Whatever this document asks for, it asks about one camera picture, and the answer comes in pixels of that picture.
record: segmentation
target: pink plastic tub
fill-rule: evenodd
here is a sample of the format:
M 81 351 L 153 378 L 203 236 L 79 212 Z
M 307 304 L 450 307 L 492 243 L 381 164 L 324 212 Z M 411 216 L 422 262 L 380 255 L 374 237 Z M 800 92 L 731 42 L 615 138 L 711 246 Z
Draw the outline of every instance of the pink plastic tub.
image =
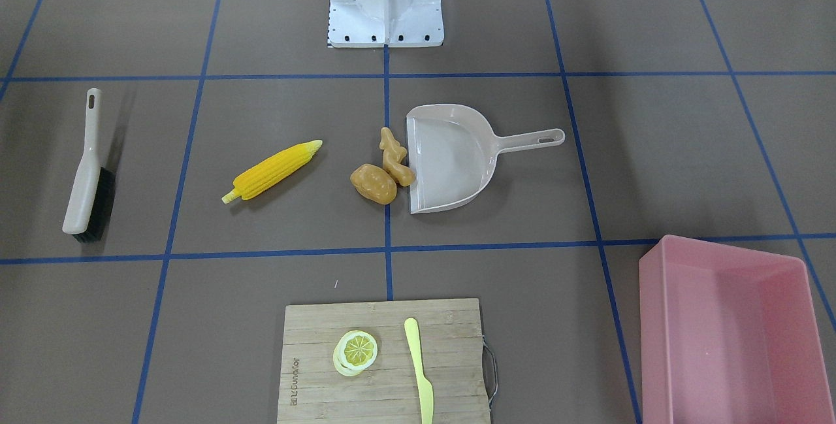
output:
M 800 259 L 665 236 L 639 286 L 645 424 L 833 424 Z

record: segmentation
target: knife handle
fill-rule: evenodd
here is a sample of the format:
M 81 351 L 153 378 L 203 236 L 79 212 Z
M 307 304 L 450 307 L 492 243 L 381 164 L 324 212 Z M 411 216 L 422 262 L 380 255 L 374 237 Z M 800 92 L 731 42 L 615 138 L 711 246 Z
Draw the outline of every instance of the knife handle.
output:
M 418 331 L 418 321 L 415 318 L 407 318 L 404 321 L 404 331 L 406 331 L 406 343 L 410 345 L 415 376 L 424 376 L 424 361 L 421 359 L 421 333 Z

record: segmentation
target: wooden cutting board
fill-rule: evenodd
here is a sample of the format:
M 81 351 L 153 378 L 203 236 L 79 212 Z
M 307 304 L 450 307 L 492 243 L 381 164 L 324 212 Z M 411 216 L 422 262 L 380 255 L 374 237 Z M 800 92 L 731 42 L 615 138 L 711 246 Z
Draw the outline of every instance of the wooden cutting board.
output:
M 490 424 L 478 299 L 290 305 L 278 424 L 420 424 L 404 333 L 409 317 L 421 330 L 424 375 L 436 398 L 433 424 Z M 363 373 L 345 377 L 334 369 L 332 353 L 352 329 L 372 334 L 378 355 Z

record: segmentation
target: lemon slice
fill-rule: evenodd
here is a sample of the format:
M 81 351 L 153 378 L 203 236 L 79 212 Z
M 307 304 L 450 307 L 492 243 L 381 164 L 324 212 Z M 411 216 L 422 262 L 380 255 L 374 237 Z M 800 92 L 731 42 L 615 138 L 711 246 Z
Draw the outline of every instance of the lemon slice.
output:
M 341 376 L 358 376 L 363 370 L 349 370 L 340 364 L 340 347 L 334 348 L 334 368 L 341 374 Z
M 372 365 L 376 358 L 377 341 L 374 336 L 358 329 L 344 334 L 334 348 L 334 367 L 344 376 L 356 376 Z

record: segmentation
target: yellow corn cob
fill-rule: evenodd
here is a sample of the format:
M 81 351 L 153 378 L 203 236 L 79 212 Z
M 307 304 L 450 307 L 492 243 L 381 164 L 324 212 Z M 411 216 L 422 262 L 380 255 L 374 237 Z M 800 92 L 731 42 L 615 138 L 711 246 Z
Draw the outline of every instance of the yellow corn cob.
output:
M 320 146 L 322 146 L 322 140 L 316 139 L 308 143 L 291 146 L 289 149 L 282 150 L 268 159 L 264 159 L 259 164 L 244 171 L 241 176 L 236 177 L 233 180 L 234 189 L 224 195 L 221 200 L 228 204 L 239 197 L 245 201 L 256 197 L 256 195 L 274 186 L 278 181 L 293 174 L 293 171 L 308 164 L 308 161 L 313 158 Z

